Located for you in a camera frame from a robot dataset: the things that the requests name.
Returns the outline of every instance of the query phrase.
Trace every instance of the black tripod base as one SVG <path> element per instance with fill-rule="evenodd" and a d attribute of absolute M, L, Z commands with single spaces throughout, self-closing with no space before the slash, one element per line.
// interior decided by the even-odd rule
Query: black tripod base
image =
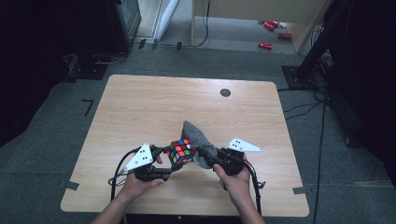
<path fill-rule="evenodd" d="M 85 61 L 78 60 L 65 81 L 75 82 L 76 79 L 102 80 L 106 70 L 106 63 L 87 63 Z"/>
<path fill-rule="evenodd" d="M 282 65 L 283 75 L 285 76 L 286 82 L 288 83 L 289 89 L 291 90 L 313 90 L 318 87 L 314 85 L 309 79 L 298 78 L 299 66 L 286 66 Z"/>

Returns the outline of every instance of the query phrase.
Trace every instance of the red object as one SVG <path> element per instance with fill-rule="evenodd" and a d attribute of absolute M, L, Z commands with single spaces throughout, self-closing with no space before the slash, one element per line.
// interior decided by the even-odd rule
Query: red object
<path fill-rule="evenodd" d="M 274 30 L 275 30 L 275 26 L 274 26 L 271 22 L 269 22 L 269 21 L 265 21 L 265 22 L 263 23 L 263 26 L 264 26 L 265 28 L 267 28 L 269 31 L 274 31 Z"/>
<path fill-rule="evenodd" d="M 279 34 L 277 34 L 277 38 L 281 38 L 281 39 L 291 39 L 291 34 L 279 33 Z"/>
<path fill-rule="evenodd" d="M 279 22 L 278 21 L 270 21 L 270 23 L 275 27 L 279 27 Z"/>
<path fill-rule="evenodd" d="M 265 43 L 265 42 L 260 42 L 259 43 L 259 48 L 271 50 L 272 49 L 272 44 L 268 44 L 268 43 Z"/>

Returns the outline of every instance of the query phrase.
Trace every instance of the black circular hole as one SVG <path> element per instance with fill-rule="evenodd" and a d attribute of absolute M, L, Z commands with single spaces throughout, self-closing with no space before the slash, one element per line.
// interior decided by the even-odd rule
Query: black circular hole
<path fill-rule="evenodd" d="M 231 91 L 228 90 L 228 89 L 222 89 L 222 90 L 220 91 L 220 94 L 221 94 L 222 96 L 224 96 L 224 97 L 229 97 L 229 96 L 231 95 Z"/>

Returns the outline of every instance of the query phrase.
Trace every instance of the finger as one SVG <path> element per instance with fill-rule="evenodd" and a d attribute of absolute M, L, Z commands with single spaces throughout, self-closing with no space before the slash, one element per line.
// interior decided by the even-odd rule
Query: finger
<path fill-rule="evenodd" d="M 225 183 L 222 181 L 222 179 L 219 180 L 219 184 L 221 184 L 222 187 L 225 187 Z"/>
<path fill-rule="evenodd" d="M 161 156 L 158 156 L 158 157 L 157 157 L 157 162 L 158 162 L 159 164 L 163 164 L 163 159 L 161 159 Z"/>
<path fill-rule="evenodd" d="M 157 188 L 161 184 L 163 184 L 165 181 L 163 179 L 154 179 L 149 182 L 149 185 L 151 188 Z"/>
<path fill-rule="evenodd" d="M 226 175 L 224 169 L 218 164 L 214 164 L 213 169 L 215 170 L 216 175 L 218 175 L 220 179 L 224 178 L 224 176 Z"/>

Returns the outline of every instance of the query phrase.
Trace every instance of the gray cloth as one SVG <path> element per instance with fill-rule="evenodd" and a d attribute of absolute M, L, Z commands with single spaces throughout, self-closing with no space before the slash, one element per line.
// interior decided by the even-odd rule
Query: gray cloth
<path fill-rule="evenodd" d="M 183 130 L 181 131 L 181 139 L 185 138 L 190 140 L 190 145 L 192 149 L 200 148 L 205 152 L 208 152 L 214 156 L 218 156 L 218 151 L 216 147 L 209 141 L 207 141 L 202 131 L 186 120 L 183 122 Z M 207 164 L 205 158 L 200 156 L 197 151 L 195 151 L 193 161 L 195 161 L 198 166 L 204 169 L 212 168 L 212 166 L 209 166 Z"/>

